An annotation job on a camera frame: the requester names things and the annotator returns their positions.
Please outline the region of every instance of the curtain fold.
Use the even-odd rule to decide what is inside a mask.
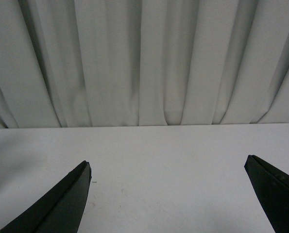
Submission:
[[[0,128],[289,122],[289,0],[0,1]]]

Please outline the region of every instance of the white fabric backdrop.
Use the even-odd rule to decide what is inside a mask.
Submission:
[[[289,122],[289,0],[0,0],[0,128]]]

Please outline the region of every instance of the black plastic piece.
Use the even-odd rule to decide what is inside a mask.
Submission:
[[[0,233],[76,233],[90,181],[90,165],[83,161]]]
[[[255,155],[245,169],[275,232],[289,233],[289,175]]]

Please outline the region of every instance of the white curtain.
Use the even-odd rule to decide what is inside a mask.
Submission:
[[[289,0],[0,0],[0,128],[289,122]]]

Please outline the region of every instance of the white floor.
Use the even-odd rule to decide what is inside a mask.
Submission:
[[[289,174],[289,124],[0,130],[0,228],[87,160],[79,233],[274,233],[248,154]]]

